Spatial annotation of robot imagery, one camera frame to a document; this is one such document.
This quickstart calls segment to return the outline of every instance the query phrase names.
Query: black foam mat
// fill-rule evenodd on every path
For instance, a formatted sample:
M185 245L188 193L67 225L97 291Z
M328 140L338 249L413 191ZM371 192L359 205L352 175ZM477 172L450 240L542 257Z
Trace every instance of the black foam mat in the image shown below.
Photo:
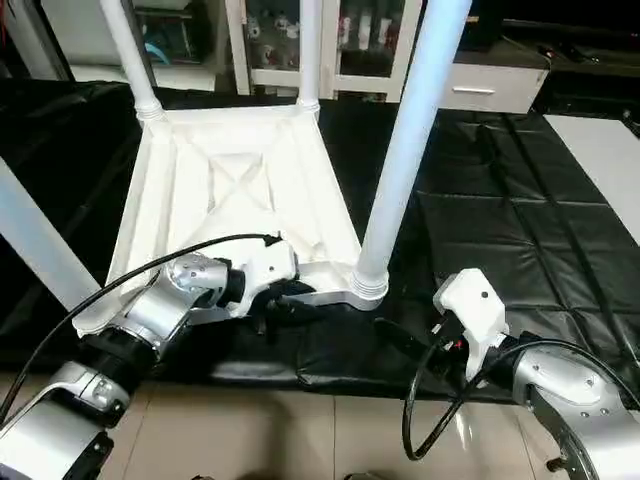
M140 129L128 87L0 83L0 155L99 281L126 199ZM167 109L282 102L158 90ZM322 102L319 125L362 238L396 105ZM13 251L0 306L0 366L17 367L63 314ZM404 396L415 365L380 337L384 316L418 338L437 321L431 297L450 274L481 268L524 330L579 343L638 389L640 250L544 118L441 111L389 265L390 292L375 312L326 307L323 320L270 328L256 319L193 328L158 378L333 394ZM37 367L75 351L62 332ZM451 395L427 376L421 395ZM477 400L509 401L479 390Z

